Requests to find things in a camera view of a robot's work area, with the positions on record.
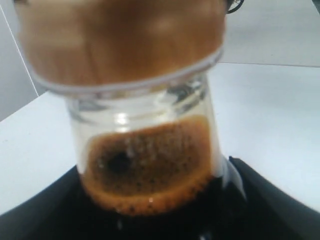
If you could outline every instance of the white surface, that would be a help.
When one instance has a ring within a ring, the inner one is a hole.
[[[221,63],[210,77],[223,154],[320,212],[320,68]],[[64,103],[49,93],[0,122],[0,213],[75,156]]]
[[[320,66],[320,14],[312,0],[245,0],[227,16],[222,62]]]

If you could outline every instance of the black surface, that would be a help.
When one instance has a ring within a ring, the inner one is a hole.
[[[122,218],[122,231],[117,228],[118,215],[101,211],[86,197],[74,167],[0,216],[0,240],[320,239],[319,213],[278,190],[240,159],[230,158],[230,162],[242,177],[247,201],[233,184],[219,190],[218,179],[197,203],[183,211],[161,219]]]

